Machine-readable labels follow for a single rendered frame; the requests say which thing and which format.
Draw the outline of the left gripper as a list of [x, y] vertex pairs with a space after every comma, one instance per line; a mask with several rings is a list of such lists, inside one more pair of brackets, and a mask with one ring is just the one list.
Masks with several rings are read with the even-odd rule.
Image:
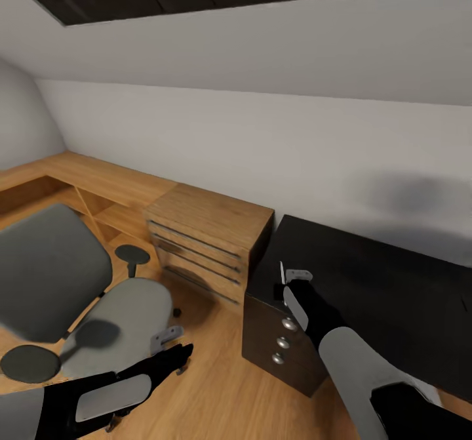
[[150, 359], [159, 359], [164, 367], [164, 379], [173, 371], [183, 367], [187, 363], [188, 357], [192, 354], [193, 344], [183, 346], [178, 344], [165, 351], [157, 352]]

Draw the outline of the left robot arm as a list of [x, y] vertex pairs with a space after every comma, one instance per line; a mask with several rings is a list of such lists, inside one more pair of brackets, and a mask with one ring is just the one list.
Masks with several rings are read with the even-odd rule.
[[117, 374], [105, 372], [51, 386], [0, 395], [0, 440], [77, 440], [130, 414], [171, 372], [187, 363], [193, 344], [166, 343], [177, 325], [150, 338], [151, 357]]

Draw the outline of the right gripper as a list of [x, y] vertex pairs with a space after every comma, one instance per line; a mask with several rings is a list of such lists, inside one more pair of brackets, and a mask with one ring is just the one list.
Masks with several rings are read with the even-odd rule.
[[285, 301], [283, 297], [283, 292], [285, 290], [284, 284], [280, 283], [278, 285], [273, 285], [273, 299], [277, 301]]

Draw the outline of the swivel chair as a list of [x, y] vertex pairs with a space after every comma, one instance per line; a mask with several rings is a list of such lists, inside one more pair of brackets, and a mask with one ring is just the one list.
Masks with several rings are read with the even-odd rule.
[[[82, 218], [62, 202], [52, 204], [0, 230], [0, 329], [20, 341], [0, 361], [7, 378], [40, 384], [60, 372], [70, 380], [105, 372], [117, 374], [151, 357], [150, 338], [179, 317], [164, 284], [135, 277], [148, 251], [121, 245], [128, 279], [108, 292], [111, 256]], [[72, 332], [68, 330], [82, 312]], [[65, 340], [60, 354], [36, 344]], [[176, 370], [177, 375], [184, 367]], [[117, 426], [113, 415], [107, 433]]]

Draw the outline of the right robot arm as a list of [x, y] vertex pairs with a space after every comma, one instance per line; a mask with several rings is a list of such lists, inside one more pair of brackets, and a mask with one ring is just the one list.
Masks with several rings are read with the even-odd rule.
[[361, 440], [472, 440], [472, 422], [431, 402], [316, 293], [312, 279], [307, 270], [287, 269], [273, 299], [285, 302], [309, 335]]

